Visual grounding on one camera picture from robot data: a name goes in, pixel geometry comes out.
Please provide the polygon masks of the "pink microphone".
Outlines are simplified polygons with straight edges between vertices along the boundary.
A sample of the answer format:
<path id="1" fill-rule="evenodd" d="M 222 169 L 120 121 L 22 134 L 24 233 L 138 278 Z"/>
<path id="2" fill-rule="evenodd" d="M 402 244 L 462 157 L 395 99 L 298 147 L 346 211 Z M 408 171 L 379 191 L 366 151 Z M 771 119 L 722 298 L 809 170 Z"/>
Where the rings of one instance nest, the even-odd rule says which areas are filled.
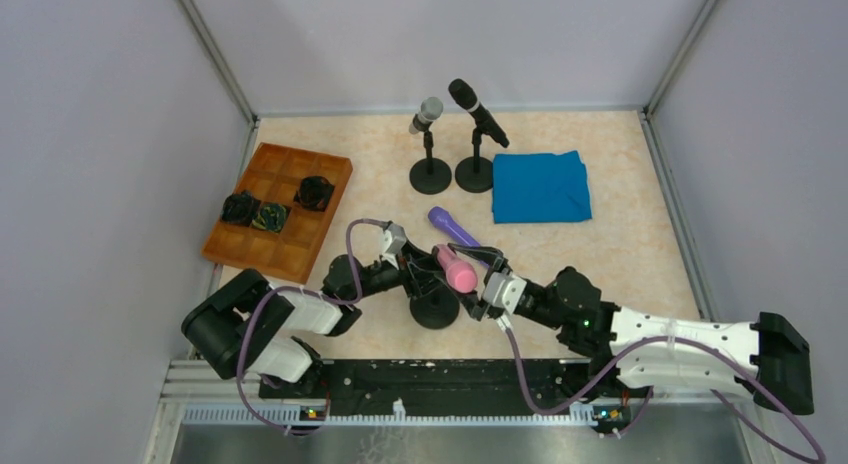
<path id="1" fill-rule="evenodd" d="M 438 264 L 445 273 L 449 287 L 463 294 L 476 290 L 478 275 L 470 263 L 461 259 L 450 247 L 444 244 L 436 245 L 434 252 Z"/>

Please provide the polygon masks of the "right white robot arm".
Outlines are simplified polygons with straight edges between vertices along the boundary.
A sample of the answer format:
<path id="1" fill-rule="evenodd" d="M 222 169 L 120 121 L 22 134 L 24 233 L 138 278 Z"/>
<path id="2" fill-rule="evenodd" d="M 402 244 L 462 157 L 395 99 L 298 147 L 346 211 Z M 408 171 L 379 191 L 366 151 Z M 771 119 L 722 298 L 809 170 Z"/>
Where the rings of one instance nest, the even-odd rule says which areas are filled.
<path id="1" fill-rule="evenodd" d="M 556 331 L 557 341 L 590 360 L 591 378 L 629 389 L 676 387 L 750 396 L 776 412 L 811 415 L 815 404 L 810 345 L 783 315 L 716 323 L 661 317 L 605 301 L 574 267 L 546 286 L 516 274 L 492 247 L 451 245 L 487 267 L 469 313 L 502 328 L 521 317 Z"/>

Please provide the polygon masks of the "silver grey microphone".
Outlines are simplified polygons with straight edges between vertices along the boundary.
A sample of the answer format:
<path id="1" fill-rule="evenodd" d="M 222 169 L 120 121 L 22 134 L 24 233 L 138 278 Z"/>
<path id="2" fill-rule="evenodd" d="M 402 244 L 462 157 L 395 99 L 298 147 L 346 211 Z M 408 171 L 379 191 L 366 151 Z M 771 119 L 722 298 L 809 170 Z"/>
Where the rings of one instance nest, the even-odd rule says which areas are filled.
<path id="1" fill-rule="evenodd" d="M 444 104 L 438 97 L 424 99 L 419 110 L 413 116 L 408 131 L 411 135 L 425 133 L 430 130 L 432 124 L 438 120 L 444 112 Z"/>

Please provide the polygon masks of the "black microphone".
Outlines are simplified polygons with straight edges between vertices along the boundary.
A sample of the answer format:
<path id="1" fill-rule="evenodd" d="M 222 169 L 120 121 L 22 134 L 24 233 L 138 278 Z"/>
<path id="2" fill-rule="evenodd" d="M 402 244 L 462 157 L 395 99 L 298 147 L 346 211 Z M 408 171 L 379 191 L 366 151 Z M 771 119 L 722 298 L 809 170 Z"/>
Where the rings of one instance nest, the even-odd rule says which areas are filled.
<path id="1" fill-rule="evenodd" d="M 448 92 L 454 102 L 465 110 L 474 120 L 475 125 L 483 130 L 494 142 L 503 148 L 510 145 L 509 138 L 503 128 L 497 123 L 491 112 L 481 103 L 473 88 L 461 78 L 452 80 Z"/>

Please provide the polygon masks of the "black mic stand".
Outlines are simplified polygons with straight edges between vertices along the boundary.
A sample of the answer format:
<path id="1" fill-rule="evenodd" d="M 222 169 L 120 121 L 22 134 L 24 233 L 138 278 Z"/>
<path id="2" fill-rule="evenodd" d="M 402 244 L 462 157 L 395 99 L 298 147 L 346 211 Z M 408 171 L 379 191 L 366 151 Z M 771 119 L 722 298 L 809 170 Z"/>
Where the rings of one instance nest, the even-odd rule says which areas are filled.
<path id="1" fill-rule="evenodd" d="M 472 132 L 473 153 L 460 161 L 455 170 L 454 177 L 461 189 L 469 193 L 483 193 L 493 188 L 493 164 L 492 161 L 483 158 L 480 153 L 484 130 L 476 127 Z"/>
<path id="2" fill-rule="evenodd" d="M 446 190 L 453 179 L 451 167 L 433 155 L 434 139 L 431 131 L 423 132 L 425 157 L 410 169 L 409 181 L 414 190 L 425 195 L 435 195 Z"/>
<path id="3" fill-rule="evenodd" d="M 452 290 L 439 287 L 429 294 L 410 299 L 410 313 L 420 326 L 440 330 L 452 325 L 460 311 L 460 303 Z"/>

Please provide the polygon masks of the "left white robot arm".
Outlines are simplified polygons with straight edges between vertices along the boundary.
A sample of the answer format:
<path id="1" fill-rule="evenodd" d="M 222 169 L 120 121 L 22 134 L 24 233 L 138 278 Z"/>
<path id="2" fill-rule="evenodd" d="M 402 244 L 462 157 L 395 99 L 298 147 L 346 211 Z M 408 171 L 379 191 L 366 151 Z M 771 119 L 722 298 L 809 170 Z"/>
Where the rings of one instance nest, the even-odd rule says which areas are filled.
<path id="1" fill-rule="evenodd" d="M 190 311 L 180 330 L 223 380 L 253 372 L 297 383 L 320 359 L 298 333 L 340 336 L 361 317 L 357 304 L 366 297 L 401 288 L 415 300 L 445 287 L 438 259 L 412 244 L 368 266 L 339 255 L 318 291 L 274 289 L 250 268 Z"/>

